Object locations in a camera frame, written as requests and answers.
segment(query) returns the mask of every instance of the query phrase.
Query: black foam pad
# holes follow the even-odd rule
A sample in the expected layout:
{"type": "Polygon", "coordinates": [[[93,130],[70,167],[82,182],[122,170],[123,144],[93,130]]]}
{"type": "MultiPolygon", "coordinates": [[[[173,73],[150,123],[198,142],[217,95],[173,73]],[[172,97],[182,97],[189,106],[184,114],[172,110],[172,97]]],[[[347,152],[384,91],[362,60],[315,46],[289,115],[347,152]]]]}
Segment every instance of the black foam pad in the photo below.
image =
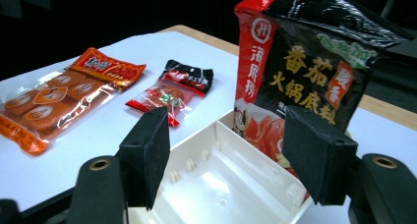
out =
{"type": "Polygon", "coordinates": [[[116,154],[128,206],[152,209],[169,154],[168,110],[154,108],[141,117],[116,154]]]}
{"type": "Polygon", "coordinates": [[[315,203],[342,205],[346,168],[356,158],[358,143],[314,112],[288,106],[282,154],[315,203]]]}

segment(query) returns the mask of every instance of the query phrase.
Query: wooden table edge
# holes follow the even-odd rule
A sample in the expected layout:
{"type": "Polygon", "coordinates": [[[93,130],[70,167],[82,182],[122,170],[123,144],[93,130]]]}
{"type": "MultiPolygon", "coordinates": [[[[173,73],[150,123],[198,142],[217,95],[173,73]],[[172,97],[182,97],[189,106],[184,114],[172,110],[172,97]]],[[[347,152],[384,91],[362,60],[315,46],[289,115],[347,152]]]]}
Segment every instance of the wooden table edge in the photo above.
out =
{"type": "MultiPolygon", "coordinates": [[[[212,35],[203,33],[199,30],[189,28],[183,25],[177,25],[170,28],[161,30],[164,31],[177,31],[182,34],[193,37],[201,42],[209,44],[218,49],[224,50],[236,56],[239,56],[239,46],[227,42],[225,40],[219,39],[212,35]]],[[[405,110],[403,108],[397,107],[395,105],[389,104],[387,102],[381,101],[375,97],[364,94],[359,107],[368,110],[372,113],[378,114],[384,118],[392,120],[400,125],[408,127],[413,130],[417,130],[417,114],[405,110]]]]}

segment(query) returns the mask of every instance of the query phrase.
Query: tomato hot pot base package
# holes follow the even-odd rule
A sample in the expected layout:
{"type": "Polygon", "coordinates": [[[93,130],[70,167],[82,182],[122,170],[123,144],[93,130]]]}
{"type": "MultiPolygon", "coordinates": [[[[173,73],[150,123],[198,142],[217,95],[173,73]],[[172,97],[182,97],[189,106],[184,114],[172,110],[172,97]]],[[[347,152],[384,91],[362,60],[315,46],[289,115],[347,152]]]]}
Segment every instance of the tomato hot pot base package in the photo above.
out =
{"type": "Polygon", "coordinates": [[[201,69],[168,60],[157,81],[126,102],[126,105],[143,112],[167,107],[169,125],[177,127],[192,111],[189,102],[193,97],[204,97],[209,92],[212,79],[212,69],[201,69]]]}
{"type": "Polygon", "coordinates": [[[289,172],[285,109],[345,131],[388,47],[410,36],[351,0],[244,0],[233,130],[289,172]]]}
{"type": "Polygon", "coordinates": [[[89,48],[62,73],[5,97],[0,133],[24,152],[39,155],[75,121],[134,84],[145,67],[89,48]]]}

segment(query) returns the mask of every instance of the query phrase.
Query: hot pot seasoning bag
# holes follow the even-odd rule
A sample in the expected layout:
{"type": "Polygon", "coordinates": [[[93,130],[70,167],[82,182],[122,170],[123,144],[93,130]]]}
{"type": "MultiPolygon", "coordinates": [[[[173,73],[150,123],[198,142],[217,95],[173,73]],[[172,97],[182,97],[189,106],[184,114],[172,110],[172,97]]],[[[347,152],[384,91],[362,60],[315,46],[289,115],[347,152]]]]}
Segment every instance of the hot pot seasoning bag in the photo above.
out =
{"type": "Polygon", "coordinates": [[[294,173],[281,154],[285,109],[345,131],[384,50],[410,36],[351,0],[244,0],[233,130],[294,173]]]}
{"type": "Polygon", "coordinates": [[[39,155],[86,113],[134,84],[145,67],[89,48],[63,73],[6,99],[0,105],[0,134],[39,155]]]}

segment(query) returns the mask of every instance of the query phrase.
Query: red and black package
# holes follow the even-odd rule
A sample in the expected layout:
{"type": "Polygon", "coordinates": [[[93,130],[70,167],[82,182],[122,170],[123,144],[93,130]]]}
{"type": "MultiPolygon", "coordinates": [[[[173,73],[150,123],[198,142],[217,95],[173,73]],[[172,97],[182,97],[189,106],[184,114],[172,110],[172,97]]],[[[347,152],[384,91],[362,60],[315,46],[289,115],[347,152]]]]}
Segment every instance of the red and black package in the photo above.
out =
{"type": "Polygon", "coordinates": [[[285,109],[307,108],[345,131],[384,50],[410,37],[351,0],[244,0],[234,131],[282,156],[285,109]]]}
{"type": "Polygon", "coordinates": [[[126,105],[148,112],[167,107],[169,125],[178,126],[181,119],[192,111],[189,102],[194,96],[204,97],[211,88],[212,69],[201,69],[169,60],[156,83],[129,100],[126,105]]]}

